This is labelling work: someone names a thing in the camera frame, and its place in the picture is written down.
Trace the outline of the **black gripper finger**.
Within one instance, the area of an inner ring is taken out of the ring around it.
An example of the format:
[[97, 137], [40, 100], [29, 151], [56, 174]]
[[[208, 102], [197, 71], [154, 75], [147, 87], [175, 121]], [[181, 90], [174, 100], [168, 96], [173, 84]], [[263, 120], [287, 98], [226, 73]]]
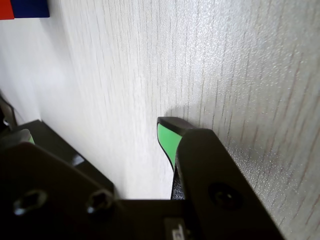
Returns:
[[157, 139], [179, 177], [201, 238], [281, 240], [278, 227], [216, 134], [179, 117], [157, 119]]
[[108, 212], [95, 212], [114, 184], [40, 121], [0, 137], [3, 240], [109, 240]]

